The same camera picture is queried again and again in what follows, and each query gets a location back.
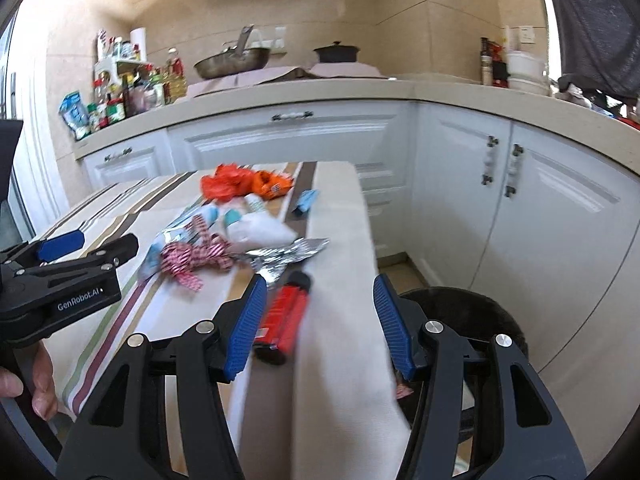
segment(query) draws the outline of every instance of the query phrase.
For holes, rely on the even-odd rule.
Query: white cabinet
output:
[[[595,152],[537,128],[515,124],[511,143],[518,156],[510,155],[505,186],[514,194],[500,200],[471,288],[513,315],[540,370],[618,272],[638,227],[640,184]]]
[[[166,129],[114,144],[86,156],[82,163],[94,190],[176,172]]]
[[[580,331],[540,378],[574,434],[587,470],[597,466],[640,404],[640,236]],[[631,439],[628,446],[633,446]]]
[[[431,285],[471,285],[500,200],[510,130],[503,118],[419,105],[407,250]]]
[[[371,236],[376,256],[402,253],[406,221],[406,188],[373,189],[364,192],[367,202]]]
[[[170,129],[177,171],[219,164],[345,160],[363,189],[402,186],[410,160],[408,110],[393,101],[315,102],[246,110]]]

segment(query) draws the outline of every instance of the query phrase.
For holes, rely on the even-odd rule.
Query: red cylindrical container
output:
[[[311,278],[307,274],[296,270],[289,275],[255,335],[254,350],[258,359],[281,365],[291,355],[310,289]]]

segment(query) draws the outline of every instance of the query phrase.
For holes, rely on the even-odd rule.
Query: ribbon bow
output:
[[[186,242],[171,242],[160,253],[162,272],[174,276],[178,283],[191,290],[200,290],[202,280],[191,272],[196,267],[213,265],[221,270],[229,270],[234,261],[225,256],[229,243],[218,235],[211,235],[202,215],[194,215],[188,224],[193,235],[199,235],[202,243],[191,245]]]

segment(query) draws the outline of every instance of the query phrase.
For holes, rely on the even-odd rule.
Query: snack wrapper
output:
[[[82,103],[80,92],[75,91],[67,94],[65,98],[62,99],[58,113],[63,121],[65,121],[66,126],[71,130],[74,140],[83,139],[91,133],[89,112]]]
[[[249,260],[252,269],[273,286],[284,273],[287,265],[315,256],[329,244],[329,238],[298,238],[291,245],[273,249],[256,249],[234,254],[241,260]]]
[[[160,253],[165,245],[171,242],[194,242],[194,236],[188,225],[191,218],[195,215],[201,215],[210,228],[218,219],[218,208],[213,204],[203,206],[195,206],[182,213],[178,218],[171,222],[167,227],[158,233],[151,243],[151,247],[146,252],[146,256],[142,265],[138,269],[138,283],[143,283],[160,271]]]

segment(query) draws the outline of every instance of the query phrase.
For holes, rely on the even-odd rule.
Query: crumpled foil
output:
[[[329,238],[298,238],[288,246],[255,249],[243,254],[233,254],[233,256],[240,260],[248,260],[252,269],[265,279],[267,286],[273,286],[282,276],[287,265],[318,254],[328,244]]]

